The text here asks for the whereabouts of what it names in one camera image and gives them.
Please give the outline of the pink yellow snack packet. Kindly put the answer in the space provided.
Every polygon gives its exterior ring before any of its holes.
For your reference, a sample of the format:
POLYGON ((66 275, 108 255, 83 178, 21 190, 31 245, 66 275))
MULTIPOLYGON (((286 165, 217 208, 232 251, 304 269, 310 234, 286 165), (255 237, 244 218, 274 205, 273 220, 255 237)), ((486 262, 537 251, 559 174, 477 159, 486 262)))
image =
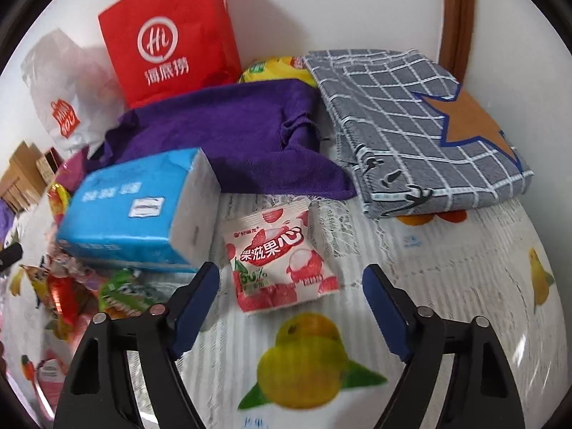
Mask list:
POLYGON ((53 182, 48 190, 49 209, 53 221, 60 225, 71 201, 71 196, 64 186, 53 182))

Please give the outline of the wooden chair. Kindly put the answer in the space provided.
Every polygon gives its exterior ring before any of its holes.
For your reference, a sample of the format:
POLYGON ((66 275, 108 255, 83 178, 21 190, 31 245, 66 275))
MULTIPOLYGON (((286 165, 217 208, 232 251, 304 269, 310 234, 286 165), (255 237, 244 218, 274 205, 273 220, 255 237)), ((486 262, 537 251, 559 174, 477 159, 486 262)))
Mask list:
POLYGON ((1 200, 19 213, 40 202, 62 160, 53 147, 41 152, 35 144, 21 142, 8 163, 1 177, 1 200))

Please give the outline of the yellow snack bag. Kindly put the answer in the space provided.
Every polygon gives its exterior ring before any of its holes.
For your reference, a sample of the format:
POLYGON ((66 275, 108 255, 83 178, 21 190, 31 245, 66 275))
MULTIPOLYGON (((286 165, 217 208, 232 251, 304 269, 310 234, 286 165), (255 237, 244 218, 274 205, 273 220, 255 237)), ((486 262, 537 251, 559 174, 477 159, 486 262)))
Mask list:
POLYGON ((317 83, 305 67, 301 56, 271 57, 252 63, 241 74, 240 82, 266 82, 281 79, 298 79, 311 87, 317 87, 317 83))

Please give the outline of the purple towel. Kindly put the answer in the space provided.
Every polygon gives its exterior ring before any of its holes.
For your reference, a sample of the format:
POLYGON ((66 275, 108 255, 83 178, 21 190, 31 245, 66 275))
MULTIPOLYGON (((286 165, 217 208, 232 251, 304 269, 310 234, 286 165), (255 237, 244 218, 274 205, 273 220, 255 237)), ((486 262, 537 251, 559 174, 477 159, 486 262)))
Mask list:
POLYGON ((318 91, 298 79, 205 88, 124 113, 87 161, 90 172, 200 148, 224 193, 354 198, 351 177, 321 151, 318 91))

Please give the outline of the brown wooden door frame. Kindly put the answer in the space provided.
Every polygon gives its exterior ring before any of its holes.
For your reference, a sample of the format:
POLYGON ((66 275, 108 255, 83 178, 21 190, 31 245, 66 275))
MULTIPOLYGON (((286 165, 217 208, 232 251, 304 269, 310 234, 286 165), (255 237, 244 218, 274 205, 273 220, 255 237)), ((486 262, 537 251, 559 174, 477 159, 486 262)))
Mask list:
POLYGON ((438 63, 463 83, 472 44, 476 0, 443 0, 443 3, 438 63))

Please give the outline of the green snack packet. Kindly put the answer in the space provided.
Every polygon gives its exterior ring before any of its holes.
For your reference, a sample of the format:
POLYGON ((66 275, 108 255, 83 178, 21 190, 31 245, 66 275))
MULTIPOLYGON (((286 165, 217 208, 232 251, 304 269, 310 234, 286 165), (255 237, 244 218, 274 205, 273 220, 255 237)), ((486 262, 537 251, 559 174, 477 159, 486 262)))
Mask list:
POLYGON ((114 271, 102 284, 97 297, 99 311, 112 319, 140 316, 156 300, 153 290, 141 284, 129 269, 114 271))

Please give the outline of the grey checkered folded cloth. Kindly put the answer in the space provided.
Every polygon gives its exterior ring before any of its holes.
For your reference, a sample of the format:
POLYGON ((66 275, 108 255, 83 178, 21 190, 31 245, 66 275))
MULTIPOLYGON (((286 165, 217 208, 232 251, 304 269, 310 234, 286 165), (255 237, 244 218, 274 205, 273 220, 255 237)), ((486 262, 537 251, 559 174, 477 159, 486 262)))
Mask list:
POLYGON ((369 218, 491 206, 529 188, 533 172, 496 121, 421 52, 312 51, 304 63, 369 218))

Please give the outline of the red paper bag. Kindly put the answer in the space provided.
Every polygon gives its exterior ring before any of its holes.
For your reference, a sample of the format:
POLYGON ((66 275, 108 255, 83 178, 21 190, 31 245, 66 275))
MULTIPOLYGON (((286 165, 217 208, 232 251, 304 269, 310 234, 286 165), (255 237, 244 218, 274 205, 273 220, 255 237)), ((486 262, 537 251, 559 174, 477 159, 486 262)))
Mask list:
POLYGON ((119 0, 99 23, 131 109, 241 75, 226 0, 119 0))

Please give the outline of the red foil snack packet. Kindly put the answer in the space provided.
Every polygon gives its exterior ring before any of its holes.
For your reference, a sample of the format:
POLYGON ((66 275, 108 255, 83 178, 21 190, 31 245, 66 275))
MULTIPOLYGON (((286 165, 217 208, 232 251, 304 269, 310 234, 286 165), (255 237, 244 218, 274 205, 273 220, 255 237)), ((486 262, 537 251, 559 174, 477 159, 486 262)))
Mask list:
POLYGON ((48 289, 60 319, 69 326, 75 326, 82 311, 76 281, 71 277, 49 275, 48 289))

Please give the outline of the blue tissue pack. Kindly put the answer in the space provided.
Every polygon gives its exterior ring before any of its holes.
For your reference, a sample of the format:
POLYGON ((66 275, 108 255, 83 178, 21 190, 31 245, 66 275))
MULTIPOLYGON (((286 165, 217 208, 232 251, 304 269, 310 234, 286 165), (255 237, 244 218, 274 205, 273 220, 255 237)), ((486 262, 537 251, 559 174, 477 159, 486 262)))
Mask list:
POLYGON ((56 240, 91 266, 196 272, 209 256, 219 198, 202 149, 147 156, 90 173, 56 240))

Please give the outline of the white Miniso plastic bag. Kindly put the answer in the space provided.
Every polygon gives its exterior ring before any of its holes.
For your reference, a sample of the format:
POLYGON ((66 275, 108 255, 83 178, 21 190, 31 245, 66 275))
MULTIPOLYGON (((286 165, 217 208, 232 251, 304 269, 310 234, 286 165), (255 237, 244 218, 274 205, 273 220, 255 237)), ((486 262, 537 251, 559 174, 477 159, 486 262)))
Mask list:
POLYGON ((118 125, 126 104, 99 49, 85 49, 55 29, 29 50, 22 79, 45 131, 57 147, 91 156, 118 125))

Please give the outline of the fruit print tablecloth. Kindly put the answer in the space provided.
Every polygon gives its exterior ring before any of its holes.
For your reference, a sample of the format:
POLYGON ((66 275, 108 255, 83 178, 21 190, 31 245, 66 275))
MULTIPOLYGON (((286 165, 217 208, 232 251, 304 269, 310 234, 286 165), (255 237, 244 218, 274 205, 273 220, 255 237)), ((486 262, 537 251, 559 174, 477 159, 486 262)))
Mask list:
POLYGON ((209 428, 370 428, 386 406, 403 365, 386 345, 365 300, 362 274, 377 263, 419 305, 441 317, 490 320, 523 404, 527 427, 550 418, 568 388, 567 341, 557 287, 534 301, 530 258, 545 250, 523 205, 509 201, 470 210, 461 222, 434 217, 420 226, 372 221, 356 199, 319 199, 309 236, 338 277, 340 289, 318 300, 262 314, 237 306, 228 254, 214 237, 211 259, 221 288, 191 351, 177 363, 187 391, 209 428), (385 376, 382 385, 341 391, 324 407, 244 410, 256 367, 281 324, 312 311, 338 327, 350 358, 385 376))

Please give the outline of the lychee gummy snack packet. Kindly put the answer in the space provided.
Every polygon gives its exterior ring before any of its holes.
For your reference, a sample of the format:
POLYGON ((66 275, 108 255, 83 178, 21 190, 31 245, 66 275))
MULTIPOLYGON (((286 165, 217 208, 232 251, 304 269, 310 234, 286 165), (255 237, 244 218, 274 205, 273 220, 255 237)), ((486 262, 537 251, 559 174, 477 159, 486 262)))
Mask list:
POLYGON ((310 240, 309 198, 222 223, 237 306, 269 312, 339 291, 338 277, 310 240))

